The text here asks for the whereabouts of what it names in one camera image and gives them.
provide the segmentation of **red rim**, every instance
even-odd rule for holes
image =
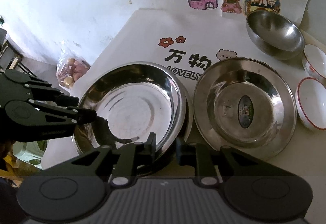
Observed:
[[[308,60],[308,58],[307,58],[307,56],[305,55],[305,52],[304,52],[304,57],[306,58],[306,60],[307,60],[307,62],[309,63],[309,66],[320,76],[320,77],[322,77],[322,78],[324,78],[324,79],[326,79],[326,77],[325,76],[323,76],[323,75],[321,75],[313,66],[312,66],[312,64],[310,63],[310,61]]]
[[[309,121],[309,123],[310,123],[311,125],[313,125],[315,128],[317,128],[317,129],[319,129],[319,130],[324,131],[324,130],[326,130],[326,128],[320,128],[320,127],[316,126],[314,123],[312,123],[312,122],[310,121],[310,119],[307,117],[307,115],[306,115],[306,113],[304,112],[304,109],[302,108],[302,105],[301,105],[300,96],[299,96],[299,89],[300,89],[300,85],[302,84],[302,82],[303,82],[304,80],[307,80],[307,79],[313,79],[313,80],[319,82],[319,83],[323,86],[323,84],[322,84],[320,81],[318,81],[316,78],[313,78],[313,77],[306,77],[306,78],[302,79],[301,82],[299,82],[299,85],[298,85],[298,91],[297,91],[297,96],[298,96],[298,101],[299,101],[300,109],[302,110],[302,113],[304,114],[304,116],[306,117],[306,119]]]

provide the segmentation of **red flower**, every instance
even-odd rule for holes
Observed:
[[[186,38],[184,38],[183,36],[180,36],[178,38],[175,39],[177,41],[177,43],[185,43]]]
[[[172,38],[161,38],[159,46],[162,46],[163,48],[167,48],[168,46],[172,45],[174,43],[174,40]]]

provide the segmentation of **metal plate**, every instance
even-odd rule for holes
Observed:
[[[73,141],[80,153],[100,145],[113,149],[130,142],[146,142],[156,133],[156,152],[164,153],[185,120],[186,97],[180,81],[166,68],[135,62],[99,78],[85,93],[79,107],[95,109],[108,120],[112,132],[96,133],[94,123],[78,126]]]
[[[208,144],[233,146],[266,160],[289,143],[297,109],[292,92],[268,65],[231,58],[212,65],[195,88],[196,124]]]

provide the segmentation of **ribbed gray surface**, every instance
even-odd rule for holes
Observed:
[[[215,190],[191,179],[139,179],[115,190],[96,213],[75,224],[262,224],[232,211]],[[40,224],[34,220],[26,224]],[[287,224],[306,224],[295,220]]]

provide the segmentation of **white bowl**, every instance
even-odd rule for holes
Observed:
[[[326,85],[326,54],[318,47],[307,44],[302,56],[304,70]]]
[[[295,93],[300,119],[305,127],[326,130],[326,88],[315,78],[301,80]]]

